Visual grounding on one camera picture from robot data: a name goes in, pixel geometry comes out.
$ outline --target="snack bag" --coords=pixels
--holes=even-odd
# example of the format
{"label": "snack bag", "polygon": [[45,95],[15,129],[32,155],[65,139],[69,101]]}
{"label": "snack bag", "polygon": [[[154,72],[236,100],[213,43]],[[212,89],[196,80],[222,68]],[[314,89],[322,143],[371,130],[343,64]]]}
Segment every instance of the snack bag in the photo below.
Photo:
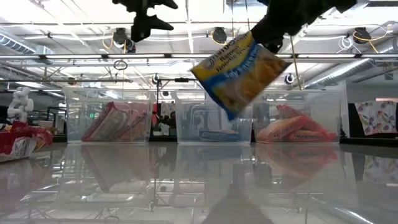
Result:
{"label": "snack bag", "polygon": [[330,142],[334,137],[335,134],[325,132],[298,130],[290,134],[287,139],[291,142]]}
{"label": "snack bag", "polygon": [[109,102],[98,118],[88,128],[82,137],[82,141],[113,141],[115,132],[128,124],[130,115],[128,112],[117,109],[114,102]]}
{"label": "snack bag", "polygon": [[306,122],[303,129],[310,131],[324,131],[323,127],[307,115],[303,115],[300,111],[293,109],[288,105],[277,105],[276,108],[282,114],[283,118],[294,118],[296,116],[305,116]]}
{"label": "snack bag", "polygon": [[114,139],[120,142],[133,141],[138,137],[143,137],[146,133],[147,113],[136,116],[131,124],[120,129],[114,135]]}
{"label": "snack bag", "polygon": [[257,44],[249,31],[191,71],[232,120],[288,65]]}
{"label": "snack bag", "polygon": [[256,135],[257,142],[281,142],[305,123],[303,116],[277,120]]}

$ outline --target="red and white package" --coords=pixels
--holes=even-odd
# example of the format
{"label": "red and white package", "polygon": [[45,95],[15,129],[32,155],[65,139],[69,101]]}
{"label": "red and white package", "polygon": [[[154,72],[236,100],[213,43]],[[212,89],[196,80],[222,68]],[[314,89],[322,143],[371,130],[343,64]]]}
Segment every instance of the red and white package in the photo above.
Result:
{"label": "red and white package", "polygon": [[288,105],[277,105],[276,108],[278,109],[279,113],[282,115],[283,118],[294,118],[296,116],[305,116],[306,122],[303,126],[303,129],[309,131],[324,131],[323,127],[314,121],[311,117],[302,114],[299,110],[293,109]]}
{"label": "red and white package", "polygon": [[290,133],[293,133],[305,124],[303,116],[277,120],[256,135],[257,142],[281,142]]}
{"label": "red and white package", "polygon": [[114,141],[114,134],[128,125],[130,114],[119,110],[114,102],[109,102],[98,118],[86,130],[82,141]]}
{"label": "red and white package", "polygon": [[326,132],[298,130],[287,137],[290,142],[330,142],[336,137],[335,134]]}
{"label": "red and white package", "polygon": [[0,132],[0,162],[29,157],[44,144],[52,144],[52,134],[48,130],[14,121],[11,128]]}
{"label": "red and white package", "polygon": [[120,129],[114,138],[117,141],[133,141],[138,137],[143,137],[146,133],[147,113],[142,113],[131,122],[130,125]]}

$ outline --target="wall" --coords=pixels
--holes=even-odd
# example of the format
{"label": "wall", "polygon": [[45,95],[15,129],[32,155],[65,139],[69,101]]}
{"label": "wall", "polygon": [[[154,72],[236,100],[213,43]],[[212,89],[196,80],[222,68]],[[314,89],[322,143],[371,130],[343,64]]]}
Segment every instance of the wall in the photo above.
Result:
{"label": "wall", "polygon": [[359,103],[376,98],[398,98],[396,86],[347,84],[348,103]]}

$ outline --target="yellow cable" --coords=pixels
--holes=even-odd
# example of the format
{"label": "yellow cable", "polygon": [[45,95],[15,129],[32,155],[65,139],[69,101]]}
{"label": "yellow cable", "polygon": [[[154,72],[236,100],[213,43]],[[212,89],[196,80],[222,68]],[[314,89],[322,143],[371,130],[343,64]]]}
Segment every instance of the yellow cable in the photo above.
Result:
{"label": "yellow cable", "polygon": [[107,46],[107,45],[105,44],[105,39],[102,39],[102,45],[104,45],[104,48],[110,49],[110,48],[113,46],[113,34],[114,34],[114,33],[112,33],[112,39],[111,39],[111,45],[110,45],[110,46]]}
{"label": "yellow cable", "polygon": [[223,44],[217,43],[217,41],[215,41],[214,38],[213,38],[213,33],[214,33],[214,31],[211,31],[210,32],[210,36],[211,36],[211,39],[213,40],[214,43],[216,43],[218,45],[222,45],[222,46],[226,45],[226,42],[224,42]]}
{"label": "yellow cable", "polygon": [[374,50],[376,53],[379,53],[379,52],[377,51],[377,49],[374,47],[374,45],[372,44],[372,42],[371,42],[371,41],[369,41],[369,44],[371,44],[371,46],[372,46],[373,50]]}
{"label": "yellow cable", "polygon": [[388,34],[388,30],[389,30],[389,29],[390,29],[390,26],[387,26],[386,33],[385,33],[383,36],[378,37],[378,38],[375,38],[375,39],[364,39],[364,38],[357,37],[357,36],[355,36],[355,34],[357,33],[356,31],[353,33],[353,36],[354,36],[355,38],[357,38],[358,40],[363,40],[363,41],[375,41],[375,40],[380,40],[381,38],[385,38],[386,35]]}

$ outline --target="metal rail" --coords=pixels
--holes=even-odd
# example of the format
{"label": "metal rail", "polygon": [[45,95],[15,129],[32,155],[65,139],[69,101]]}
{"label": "metal rail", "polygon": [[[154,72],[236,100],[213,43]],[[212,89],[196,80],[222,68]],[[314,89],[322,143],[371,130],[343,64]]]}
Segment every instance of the metal rail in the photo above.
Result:
{"label": "metal rail", "polygon": [[4,80],[0,79],[0,83],[52,83],[52,82],[61,82],[61,83],[85,83],[85,82],[128,82],[132,83],[133,81],[130,79],[120,79],[120,80],[112,80],[112,79],[96,79],[96,80]]}

